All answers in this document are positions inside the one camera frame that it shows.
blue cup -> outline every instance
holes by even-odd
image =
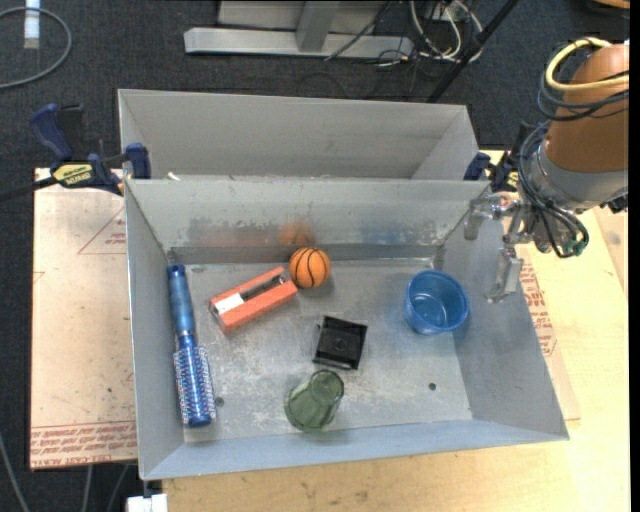
[[[404,317],[420,334],[439,334],[462,325],[469,299],[460,283],[444,272],[425,270],[407,284]]]

orange basketball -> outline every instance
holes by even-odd
[[[300,288],[320,286],[329,278],[331,261],[327,254],[315,247],[303,247],[289,260],[291,279]]]

bin floor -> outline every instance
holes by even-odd
[[[368,326],[359,369],[333,368],[345,394],[328,429],[471,419],[453,336],[417,334],[402,314],[407,282],[432,268],[430,260],[334,261],[321,287],[301,289],[292,302],[222,334],[208,312],[211,297],[276,266],[187,267],[199,342],[221,402],[217,421],[191,433],[193,440],[298,432],[283,401],[301,379],[328,368],[312,362],[325,315]]]

green glass cup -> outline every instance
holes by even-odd
[[[333,421],[343,395],[338,374],[319,370],[289,391],[284,401],[287,419],[303,432],[322,430]]]

gray metal bin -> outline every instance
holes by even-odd
[[[140,475],[163,479],[566,439],[522,292],[484,296],[501,228],[460,221],[485,182],[465,107],[120,91],[123,147],[150,151],[126,212]],[[166,179],[173,173],[179,181]],[[304,225],[332,260],[328,283],[223,335],[211,297],[285,265]],[[187,266],[217,421],[183,429],[165,269]],[[415,273],[441,268],[470,299],[453,334],[402,316]],[[324,316],[368,326],[358,370],[326,432],[302,434],[287,391],[312,362]]]

